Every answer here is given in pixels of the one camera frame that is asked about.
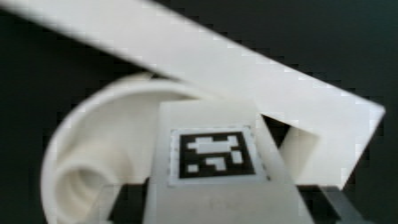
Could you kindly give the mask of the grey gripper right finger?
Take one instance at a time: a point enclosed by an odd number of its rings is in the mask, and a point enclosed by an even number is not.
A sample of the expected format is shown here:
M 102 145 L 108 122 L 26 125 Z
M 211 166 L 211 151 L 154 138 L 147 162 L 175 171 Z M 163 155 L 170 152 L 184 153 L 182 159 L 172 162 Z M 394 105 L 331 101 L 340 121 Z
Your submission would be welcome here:
M 298 185 L 314 224 L 372 224 L 335 186 Z

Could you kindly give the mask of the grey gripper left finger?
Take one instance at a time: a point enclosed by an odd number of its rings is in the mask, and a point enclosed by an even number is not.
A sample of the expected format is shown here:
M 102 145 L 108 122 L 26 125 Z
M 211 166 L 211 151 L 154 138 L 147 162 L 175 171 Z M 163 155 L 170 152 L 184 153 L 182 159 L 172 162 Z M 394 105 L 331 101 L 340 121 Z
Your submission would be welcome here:
M 86 224 L 141 224 L 147 186 L 106 185 L 86 215 Z

